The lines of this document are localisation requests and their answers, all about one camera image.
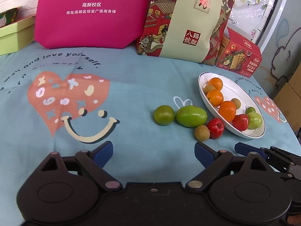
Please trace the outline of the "red apple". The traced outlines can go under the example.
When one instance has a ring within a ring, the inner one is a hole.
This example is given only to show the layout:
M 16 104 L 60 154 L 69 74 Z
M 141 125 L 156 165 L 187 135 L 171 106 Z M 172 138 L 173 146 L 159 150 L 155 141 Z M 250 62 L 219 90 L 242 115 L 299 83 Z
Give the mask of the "red apple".
M 211 139 L 218 139 L 224 132 L 224 123 L 221 119 L 213 118 L 207 123 Z
M 246 114 L 236 115 L 232 121 L 232 126 L 239 131 L 247 130 L 249 126 L 249 118 Z

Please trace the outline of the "small green lime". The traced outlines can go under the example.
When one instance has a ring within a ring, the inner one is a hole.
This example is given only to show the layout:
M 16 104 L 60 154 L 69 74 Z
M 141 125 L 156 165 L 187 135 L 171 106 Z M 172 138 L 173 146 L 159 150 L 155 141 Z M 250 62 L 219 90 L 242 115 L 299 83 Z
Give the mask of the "small green lime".
M 245 110 L 245 114 L 248 115 L 249 113 L 255 113 L 256 110 L 254 107 L 247 107 Z

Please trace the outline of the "large orange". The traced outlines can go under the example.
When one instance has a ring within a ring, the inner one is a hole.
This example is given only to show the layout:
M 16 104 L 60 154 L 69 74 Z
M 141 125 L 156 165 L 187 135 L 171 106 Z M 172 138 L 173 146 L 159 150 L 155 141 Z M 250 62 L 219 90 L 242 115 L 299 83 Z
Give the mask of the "large orange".
M 236 115 L 236 105 L 232 101 L 224 101 L 219 106 L 218 113 L 227 122 L 232 122 Z

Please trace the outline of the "brown kiwi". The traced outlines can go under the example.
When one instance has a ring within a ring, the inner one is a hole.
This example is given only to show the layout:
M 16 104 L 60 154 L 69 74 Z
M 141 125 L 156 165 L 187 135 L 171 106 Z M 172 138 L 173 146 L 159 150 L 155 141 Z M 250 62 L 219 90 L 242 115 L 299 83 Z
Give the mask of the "brown kiwi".
M 206 125 L 199 125 L 194 130 L 194 137 L 199 141 L 203 142 L 210 138 L 210 130 Z
M 241 107 L 240 100 L 238 100 L 237 98 L 233 98 L 233 99 L 231 99 L 231 102 L 235 104 L 237 110 L 240 109 L 240 107 Z
M 211 85 L 211 84 L 207 84 L 204 88 L 203 88 L 203 92 L 205 95 L 207 95 L 210 91 L 215 90 L 215 86 Z

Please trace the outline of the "red apple in plate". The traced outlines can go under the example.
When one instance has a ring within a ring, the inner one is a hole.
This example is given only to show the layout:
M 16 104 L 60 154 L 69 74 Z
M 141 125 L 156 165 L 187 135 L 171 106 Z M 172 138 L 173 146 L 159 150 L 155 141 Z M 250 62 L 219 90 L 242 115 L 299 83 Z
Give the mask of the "red apple in plate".
M 249 118 L 246 114 L 236 115 L 232 121 L 232 126 L 239 131 L 247 130 L 249 126 Z

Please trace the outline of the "brown kiwi front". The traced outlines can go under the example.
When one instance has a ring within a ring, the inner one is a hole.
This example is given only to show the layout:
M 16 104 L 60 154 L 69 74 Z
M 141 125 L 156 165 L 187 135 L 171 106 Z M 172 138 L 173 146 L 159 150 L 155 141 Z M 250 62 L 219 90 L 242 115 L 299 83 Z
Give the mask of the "brown kiwi front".
M 210 130 L 206 125 L 199 125 L 194 130 L 194 137 L 199 141 L 203 142 L 210 138 Z

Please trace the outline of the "green apple in plate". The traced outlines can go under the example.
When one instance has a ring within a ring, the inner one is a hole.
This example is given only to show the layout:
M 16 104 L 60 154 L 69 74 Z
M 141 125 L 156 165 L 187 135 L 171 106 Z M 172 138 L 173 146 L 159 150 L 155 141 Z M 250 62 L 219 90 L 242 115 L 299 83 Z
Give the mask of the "green apple in plate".
M 249 129 L 255 130 L 263 124 L 263 119 L 261 115 L 256 112 L 248 113 L 247 117 L 249 119 L 249 125 L 248 125 Z

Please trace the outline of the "green mango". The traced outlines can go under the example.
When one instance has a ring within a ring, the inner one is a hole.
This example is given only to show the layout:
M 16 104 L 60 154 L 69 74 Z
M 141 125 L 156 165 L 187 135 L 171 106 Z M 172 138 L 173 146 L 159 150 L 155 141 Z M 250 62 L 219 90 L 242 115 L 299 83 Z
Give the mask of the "green mango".
M 176 113 L 176 121 L 188 128 L 203 125 L 208 119 L 206 111 L 197 106 L 184 106 Z

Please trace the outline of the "white oval plate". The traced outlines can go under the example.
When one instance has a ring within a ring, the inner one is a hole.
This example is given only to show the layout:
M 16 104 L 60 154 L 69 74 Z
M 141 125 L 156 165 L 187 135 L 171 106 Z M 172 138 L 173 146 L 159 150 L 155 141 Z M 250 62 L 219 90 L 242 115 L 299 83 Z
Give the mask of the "white oval plate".
M 230 101 L 233 98 L 237 98 L 238 100 L 240 100 L 241 107 L 240 109 L 237 110 L 236 114 L 244 114 L 245 109 L 247 107 L 254 107 L 256 112 L 262 118 L 262 125 L 255 130 L 247 129 L 245 131 L 239 131 L 232 125 L 231 122 L 227 122 L 218 113 L 219 108 L 213 106 L 204 93 L 204 88 L 208 85 L 209 80 L 212 78 L 220 78 L 222 80 L 223 88 L 221 90 L 221 93 L 225 101 Z M 256 102 L 251 98 L 251 96 L 249 96 L 249 94 L 238 84 L 236 84 L 231 79 L 228 79 L 225 76 L 216 73 L 205 72 L 205 73 L 201 73 L 198 77 L 198 87 L 199 87 L 199 93 L 201 95 L 201 99 L 203 100 L 209 112 L 212 114 L 213 117 L 220 118 L 223 121 L 224 126 L 228 131 L 232 132 L 233 134 L 239 137 L 246 138 L 246 139 L 259 139 L 264 136 L 266 131 L 266 125 L 265 125 L 265 120 L 262 115 L 262 112 L 260 111 Z

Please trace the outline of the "small orange upper plate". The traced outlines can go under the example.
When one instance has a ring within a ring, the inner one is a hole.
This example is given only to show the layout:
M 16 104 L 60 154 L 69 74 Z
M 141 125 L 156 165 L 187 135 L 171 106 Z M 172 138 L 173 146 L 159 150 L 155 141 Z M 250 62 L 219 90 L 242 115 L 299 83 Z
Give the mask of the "small orange upper plate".
M 212 78 L 209 80 L 209 84 L 214 86 L 216 90 L 221 91 L 223 88 L 223 82 L 220 78 Z

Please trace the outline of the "light blue printed tablecloth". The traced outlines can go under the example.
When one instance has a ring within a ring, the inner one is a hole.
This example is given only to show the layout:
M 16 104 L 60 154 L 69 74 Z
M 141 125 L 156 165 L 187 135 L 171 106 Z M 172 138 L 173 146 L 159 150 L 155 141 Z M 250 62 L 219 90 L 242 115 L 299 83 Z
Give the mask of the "light blue printed tablecloth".
M 243 139 L 225 131 L 203 142 L 233 161 L 204 191 L 186 183 L 204 170 L 194 154 L 194 130 L 174 120 L 159 125 L 161 105 L 205 111 L 201 73 L 231 79 L 256 102 L 266 131 Z M 46 50 L 32 43 L 1 56 L 1 225 L 298 225 L 288 216 L 291 193 L 258 153 L 238 142 L 300 156 L 288 124 L 275 121 L 254 79 L 181 60 L 139 56 L 133 47 Z M 75 154 L 106 141 L 104 170 L 123 189 L 104 191 Z

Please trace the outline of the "red cracker box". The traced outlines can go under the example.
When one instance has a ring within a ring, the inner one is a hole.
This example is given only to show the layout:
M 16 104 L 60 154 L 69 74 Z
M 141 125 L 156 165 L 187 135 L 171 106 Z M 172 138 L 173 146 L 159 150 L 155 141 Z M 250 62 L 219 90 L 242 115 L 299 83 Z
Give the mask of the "red cracker box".
M 221 40 L 215 66 L 249 78 L 262 62 L 261 51 L 236 31 L 228 28 L 228 33 Z

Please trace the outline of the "red patterned gift bag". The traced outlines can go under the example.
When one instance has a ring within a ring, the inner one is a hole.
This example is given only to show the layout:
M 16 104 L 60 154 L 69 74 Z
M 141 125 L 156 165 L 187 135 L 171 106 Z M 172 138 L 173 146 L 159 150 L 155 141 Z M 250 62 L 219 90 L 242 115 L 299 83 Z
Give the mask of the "red patterned gift bag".
M 139 55 L 213 66 L 235 0 L 151 0 Z

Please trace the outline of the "green gift box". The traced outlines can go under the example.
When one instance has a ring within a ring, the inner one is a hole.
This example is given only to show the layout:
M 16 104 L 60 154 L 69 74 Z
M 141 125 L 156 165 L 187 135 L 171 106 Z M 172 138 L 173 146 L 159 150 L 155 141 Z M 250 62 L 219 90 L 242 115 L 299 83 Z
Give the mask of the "green gift box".
M 34 41 L 35 16 L 21 18 L 21 8 L 15 7 L 1 13 L 1 55 L 18 52 Z

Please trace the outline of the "magenta fabric bag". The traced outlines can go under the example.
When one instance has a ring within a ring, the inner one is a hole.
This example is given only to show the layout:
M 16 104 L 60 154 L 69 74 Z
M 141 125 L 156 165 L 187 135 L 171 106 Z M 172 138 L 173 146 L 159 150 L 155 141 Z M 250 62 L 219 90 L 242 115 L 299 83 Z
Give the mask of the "magenta fabric bag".
M 124 48 L 143 32 L 150 0 L 38 0 L 35 40 L 43 47 Z

